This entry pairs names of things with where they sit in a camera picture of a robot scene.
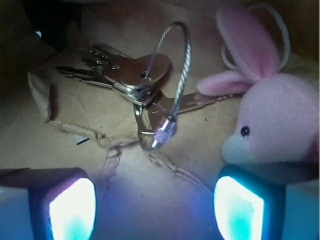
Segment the stuffed animal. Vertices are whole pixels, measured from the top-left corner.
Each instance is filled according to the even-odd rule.
[[[319,152],[319,92],[299,77],[279,73],[272,38],[246,8],[222,8],[217,25],[236,69],[206,77],[197,88],[208,96],[245,93],[223,158],[271,163],[303,160],[313,148]]]

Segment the key ring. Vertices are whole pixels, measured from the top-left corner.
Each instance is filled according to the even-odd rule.
[[[168,115],[163,115],[159,121],[159,125],[155,129],[147,129],[143,121],[144,107],[133,105],[134,116],[138,125],[138,138],[141,148],[144,151],[151,151],[155,148],[161,148],[175,133],[177,126],[177,114],[181,104],[181,99],[186,85],[190,64],[191,64],[191,45],[190,45],[190,34],[187,26],[181,22],[176,21],[172,23],[162,34],[149,63],[148,69],[145,73],[145,79],[149,79],[152,82],[151,70],[154,59],[165,40],[168,33],[174,27],[179,26],[183,30],[184,34],[184,63],[183,69],[178,83],[178,88],[175,94],[174,103],[171,111]],[[151,137],[151,141],[146,142],[144,136]]]

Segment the bunny ear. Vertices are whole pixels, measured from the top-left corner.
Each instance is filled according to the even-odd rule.
[[[240,72],[228,70],[203,78],[198,82],[196,87],[203,95],[223,96],[245,93],[253,86],[253,84],[253,82],[249,81]]]
[[[277,48],[264,26],[246,8],[236,5],[217,13],[217,26],[243,74],[258,81],[280,68]]]

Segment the black bead eye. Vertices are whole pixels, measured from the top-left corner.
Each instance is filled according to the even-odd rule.
[[[241,135],[244,136],[245,138],[249,136],[250,134],[250,129],[248,126],[244,126],[243,128],[241,128]]]

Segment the glowing light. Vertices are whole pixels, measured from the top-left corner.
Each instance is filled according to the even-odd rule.
[[[221,177],[214,190],[214,211],[225,240],[262,237],[264,200],[230,176]]]
[[[94,184],[80,178],[49,205],[53,239],[87,240],[96,216]]]
[[[35,33],[36,33],[40,38],[42,38],[42,34],[41,34],[40,31],[35,31]]]

